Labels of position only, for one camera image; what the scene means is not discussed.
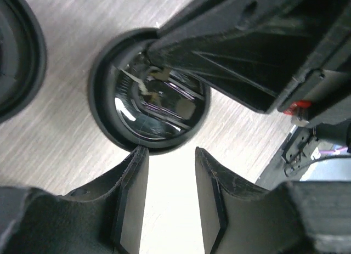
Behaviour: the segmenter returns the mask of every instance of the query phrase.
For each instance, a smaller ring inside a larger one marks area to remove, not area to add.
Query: red component
[[[297,108],[307,109],[311,105],[312,105],[312,102],[307,101],[307,100],[296,101],[296,102],[291,103],[289,108],[287,108],[286,111],[284,111],[283,113],[286,115],[293,115]]]

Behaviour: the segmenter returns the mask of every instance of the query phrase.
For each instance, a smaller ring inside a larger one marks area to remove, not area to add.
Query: cable
[[[299,168],[297,168],[296,170],[294,170],[293,167],[285,167],[284,168],[284,174],[287,178],[289,177],[293,177],[295,176],[300,170],[306,168],[306,167],[309,167],[311,164],[313,163],[316,163],[316,162],[322,162],[322,161],[326,161],[326,160],[332,160],[332,159],[351,159],[351,155],[331,155],[331,156],[326,156],[326,157],[322,157],[322,158],[319,158],[319,159],[315,159],[315,160],[312,160],[312,161],[309,161],[308,163],[305,163],[303,165],[300,165]],[[294,173],[294,175],[290,175],[288,174],[286,171],[287,170],[293,170],[291,173]]]

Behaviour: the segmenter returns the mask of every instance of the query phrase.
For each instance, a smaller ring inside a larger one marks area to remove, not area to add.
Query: black cable
[[[311,164],[315,163],[315,162],[322,162],[322,161],[326,161],[326,160],[332,160],[332,159],[351,159],[351,155],[331,155],[331,156],[325,156],[319,159],[315,159],[315,160],[311,160],[308,163],[305,163],[303,165],[300,165],[300,167],[296,170],[294,170],[293,167],[288,166],[284,168],[284,174],[287,178],[289,177],[293,177],[295,176],[300,170],[309,167]],[[294,175],[289,175],[286,171],[287,170],[293,170],[291,173],[294,173]]]

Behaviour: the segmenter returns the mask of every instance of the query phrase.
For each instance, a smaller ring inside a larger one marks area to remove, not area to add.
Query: wood grain surface
[[[48,70],[38,97],[0,125],[0,185],[65,194],[127,153],[96,126],[86,97],[94,57],[113,37],[160,26],[190,0],[27,0],[46,37]],[[255,181],[290,129],[289,118],[255,114],[213,91],[210,115],[182,148],[150,158],[141,253],[203,253],[195,147]]]

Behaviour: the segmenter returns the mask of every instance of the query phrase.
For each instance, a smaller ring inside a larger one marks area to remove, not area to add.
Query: round black container
[[[0,0],[0,123],[38,93],[46,47],[37,19],[24,0]]]
[[[199,131],[211,95],[209,86],[175,70],[166,81],[148,76],[160,72],[144,55],[156,39],[156,29],[133,30],[115,38],[97,57],[88,85],[90,109],[103,133],[122,149],[143,145],[154,155],[180,147]],[[160,104],[142,95],[139,83],[128,74],[157,92]]]

